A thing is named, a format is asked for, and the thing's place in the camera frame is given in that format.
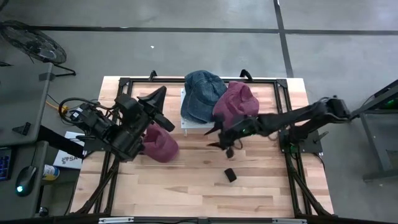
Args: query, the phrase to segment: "wooden tabletop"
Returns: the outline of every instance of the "wooden tabletop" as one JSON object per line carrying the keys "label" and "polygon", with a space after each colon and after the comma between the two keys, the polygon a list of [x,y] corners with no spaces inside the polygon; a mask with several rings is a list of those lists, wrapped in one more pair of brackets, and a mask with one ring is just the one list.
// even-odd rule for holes
{"label": "wooden tabletop", "polygon": [[[112,106],[120,77],[104,77],[100,102]],[[288,78],[293,109],[308,105],[304,82]],[[284,155],[275,133],[270,138],[251,136],[242,139],[243,149],[233,159],[217,148],[206,147],[216,134],[189,130],[185,137],[180,127],[180,91],[183,83],[135,83],[132,96],[146,96],[165,85],[164,115],[173,122],[170,134],[180,151],[171,162],[158,163],[147,156],[121,163],[113,202],[113,216],[150,217],[293,217],[292,199]],[[250,84],[260,102],[260,113],[276,113],[274,89],[268,84]],[[71,211],[78,210],[97,187],[103,152],[83,161]],[[326,210],[333,213],[325,172],[319,158],[302,154],[308,188]],[[238,179],[229,183],[224,170],[233,168]],[[104,191],[103,206],[108,196]],[[298,192],[303,209],[302,193]]]}

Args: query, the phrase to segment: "computer mouse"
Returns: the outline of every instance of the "computer mouse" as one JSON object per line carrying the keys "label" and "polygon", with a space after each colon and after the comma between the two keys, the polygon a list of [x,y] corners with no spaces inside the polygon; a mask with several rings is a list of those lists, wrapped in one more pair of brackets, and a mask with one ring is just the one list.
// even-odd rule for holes
{"label": "computer mouse", "polygon": [[33,189],[35,180],[36,167],[27,166],[22,168],[19,172],[17,181],[15,183],[16,194],[20,197],[28,196]]}

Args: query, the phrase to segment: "paper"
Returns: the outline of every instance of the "paper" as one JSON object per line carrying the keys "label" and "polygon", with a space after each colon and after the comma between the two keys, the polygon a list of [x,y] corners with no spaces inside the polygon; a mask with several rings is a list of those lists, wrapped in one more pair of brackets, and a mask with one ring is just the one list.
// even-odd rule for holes
{"label": "paper", "polygon": [[[73,139],[72,141],[76,142],[77,144],[84,146],[85,143],[76,139],[76,136],[84,135],[82,133],[74,133],[71,131],[67,131],[65,134],[65,138]],[[53,166],[57,167],[66,167],[72,169],[81,169],[81,159],[72,156],[62,150],[58,151],[58,154],[54,160]]]}

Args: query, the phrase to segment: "concrete floor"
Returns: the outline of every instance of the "concrete floor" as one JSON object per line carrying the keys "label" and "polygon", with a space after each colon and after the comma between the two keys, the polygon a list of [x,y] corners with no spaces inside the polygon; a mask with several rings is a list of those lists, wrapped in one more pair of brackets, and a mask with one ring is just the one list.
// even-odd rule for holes
{"label": "concrete floor", "polygon": [[[286,29],[396,30],[395,0],[280,0]],[[1,19],[32,25],[277,28],[271,0],[12,0]],[[173,32],[45,32],[68,54],[77,77],[56,79],[50,94],[59,101],[98,96],[105,75],[184,76],[198,69],[236,76],[286,77],[278,34]],[[310,102],[338,95],[349,109],[397,79],[398,36],[287,35],[294,77],[304,78]],[[0,60],[15,65],[29,58],[0,40]],[[64,134],[56,112],[46,108],[44,125]],[[341,217],[398,222],[398,182],[365,184],[377,171],[359,120],[327,125],[322,139],[326,176],[335,213]],[[74,183],[51,189],[52,214],[65,211]]]}

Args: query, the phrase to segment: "maroon cap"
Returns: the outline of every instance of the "maroon cap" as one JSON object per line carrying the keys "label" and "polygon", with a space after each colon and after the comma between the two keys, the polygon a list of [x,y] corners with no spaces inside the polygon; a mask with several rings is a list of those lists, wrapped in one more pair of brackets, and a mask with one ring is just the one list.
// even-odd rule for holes
{"label": "maroon cap", "polygon": [[224,116],[223,125],[229,128],[234,124],[234,117],[257,116],[259,108],[259,101],[245,83],[230,82],[228,89],[216,103],[213,115],[222,114]]}
{"label": "maroon cap", "polygon": [[143,145],[144,154],[158,162],[171,161],[178,153],[177,142],[156,123],[148,126]]}

